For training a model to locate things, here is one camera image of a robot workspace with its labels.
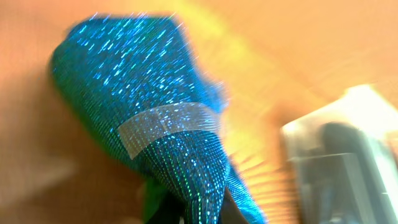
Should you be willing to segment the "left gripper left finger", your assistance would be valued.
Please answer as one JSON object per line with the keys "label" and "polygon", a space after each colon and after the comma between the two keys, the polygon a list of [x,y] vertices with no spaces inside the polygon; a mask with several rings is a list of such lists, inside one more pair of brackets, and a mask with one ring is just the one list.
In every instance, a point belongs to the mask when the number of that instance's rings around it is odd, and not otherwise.
{"label": "left gripper left finger", "polygon": [[167,193],[152,216],[152,224],[184,224],[184,210],[185,205],[173,194]]}

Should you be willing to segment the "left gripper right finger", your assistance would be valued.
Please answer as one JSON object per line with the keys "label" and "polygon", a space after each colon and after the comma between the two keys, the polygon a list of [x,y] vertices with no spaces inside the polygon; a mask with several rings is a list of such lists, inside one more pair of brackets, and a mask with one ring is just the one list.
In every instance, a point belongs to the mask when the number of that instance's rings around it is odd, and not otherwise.
{"label": "left gripper right finger", "polygon": [[228,188],[225,188],[223,204],[219,215],[219,224],[249,224],[240,212]]}

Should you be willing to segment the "shiny blue sequin garment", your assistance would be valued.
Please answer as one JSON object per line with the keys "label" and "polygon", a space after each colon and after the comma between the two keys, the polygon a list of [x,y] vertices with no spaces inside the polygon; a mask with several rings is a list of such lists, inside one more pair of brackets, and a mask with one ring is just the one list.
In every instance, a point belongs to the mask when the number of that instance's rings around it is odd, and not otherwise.
{"label": "shiny blue sequin garment", "polygon": [[92,17],[50,64],[93,137],[145,179],[145,223],[167,193],[185,205],[185,223],[219,223],[225,188],[249,223],[267,221],[223,149],[222,86],[196,69],[171,17]]}

